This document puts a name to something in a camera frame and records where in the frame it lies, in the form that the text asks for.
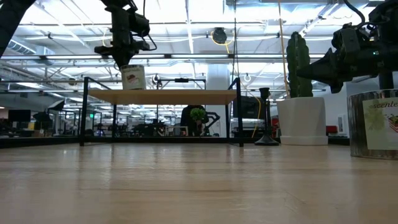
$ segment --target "person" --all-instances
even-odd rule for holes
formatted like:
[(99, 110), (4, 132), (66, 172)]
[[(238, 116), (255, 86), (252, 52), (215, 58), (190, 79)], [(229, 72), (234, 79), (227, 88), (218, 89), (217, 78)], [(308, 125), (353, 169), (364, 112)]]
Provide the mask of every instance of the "person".
[[(197, 130), (197, 121), (194, 121), (191, 118), (191, 110), (195, 108), (206, 111), (202, 105), (188, 105), (182, 110), (181, 113), (181, 126), (188, 127), (188, 136), (193, 136), (193, 133)], [(207, 117), (206, 114), (205, 117), (202, 119), (201, 123), (206, 124), (207, 122), (209, 122), (209, 118)]]

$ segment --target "wooden floor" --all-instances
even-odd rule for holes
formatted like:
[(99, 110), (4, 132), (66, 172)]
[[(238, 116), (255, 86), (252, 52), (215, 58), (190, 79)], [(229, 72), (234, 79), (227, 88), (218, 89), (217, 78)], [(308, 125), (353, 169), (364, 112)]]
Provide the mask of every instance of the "wooden floor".
[(343, 146), (0, 150), (0, 223), (397, 223), (398, 161)]

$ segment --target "potted plant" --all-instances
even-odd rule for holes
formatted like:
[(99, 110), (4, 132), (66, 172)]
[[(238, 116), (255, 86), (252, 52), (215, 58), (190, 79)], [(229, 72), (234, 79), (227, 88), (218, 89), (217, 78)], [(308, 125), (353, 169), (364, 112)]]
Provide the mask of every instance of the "potted plant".
[(282, 144), (326, 145), (325, 100), (312, 97), (312, 83), (297, 77), (297, 70), (310, 64), (305, 39), (294, 32), (287, 45), (290, 99), (277, 102)]
[(194, 130), (194, 135), (195, 136), (200, 136), (201, 135), (201, 131), (202, 131), (202, 120), (205, 118), (206, 115), (206, 111), (199, 109), (199, 108), (194, 108), (191, 110), (190, 116), (191, 118), (196, 121), (197, 123), (197, 129)]

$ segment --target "wooden table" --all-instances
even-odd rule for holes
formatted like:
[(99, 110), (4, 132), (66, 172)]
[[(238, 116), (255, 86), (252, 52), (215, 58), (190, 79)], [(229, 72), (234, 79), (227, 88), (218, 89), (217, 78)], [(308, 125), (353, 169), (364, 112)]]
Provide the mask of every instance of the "wooden table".
[(89, 90), (113, 105), (227, 105), (236, 90)]

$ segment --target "white planter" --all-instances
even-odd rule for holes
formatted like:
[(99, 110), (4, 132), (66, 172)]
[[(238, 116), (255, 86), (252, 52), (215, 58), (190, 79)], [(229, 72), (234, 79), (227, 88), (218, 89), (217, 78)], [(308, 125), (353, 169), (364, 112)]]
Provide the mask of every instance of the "white planter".
[(277, 102), (282, 144), (320, 146), (328, 144), (325, 100), (293, 98)]

